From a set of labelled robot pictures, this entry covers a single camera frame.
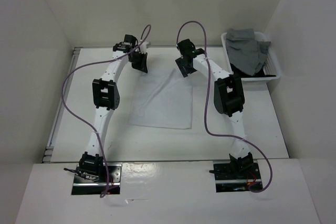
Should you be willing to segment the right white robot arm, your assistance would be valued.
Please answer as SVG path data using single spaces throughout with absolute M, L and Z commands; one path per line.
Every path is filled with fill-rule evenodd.
M 232 130 L 229 137 L 233 139 L 233 143 L 227 172 L 235 178 L 244 177 L 254 162 L 248 144 L 243 141 L 246 137 L 242 119 L 245 96 L 241 78 L 225 71 L 206 57 L 205 50 L 197 49 L 189 39 L 177 43 L 177 49 L 181 56 L 175 62 L 182 76 L 187 77 L 198 71 L 208 79 L 209 87 L 213 88 L 214 107 Z

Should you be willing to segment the white skirt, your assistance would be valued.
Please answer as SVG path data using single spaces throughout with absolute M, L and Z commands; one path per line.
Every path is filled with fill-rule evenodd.
M 174 68 L 140 75 L 133 94 L 129 123 L 165 129 L 190 129 L 192 91 L 190 81 Z

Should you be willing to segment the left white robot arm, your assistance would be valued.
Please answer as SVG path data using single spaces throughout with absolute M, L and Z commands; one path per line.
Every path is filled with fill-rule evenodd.
M 86 175 L 91 181 L 106 180 L 102 149 L 107 134 L 108 124 L 120 104 L 117 82 L 127 63 L 135 70 L 148 73 L 146 66 L 149 42 L 138 41 L 132 35 L 125 35 L 124 41 L 112 48 L 112 60 L 104 74 L 92 82 L 95 117 L 93 131 L 84 154 L 79 161 L 78 172 Z

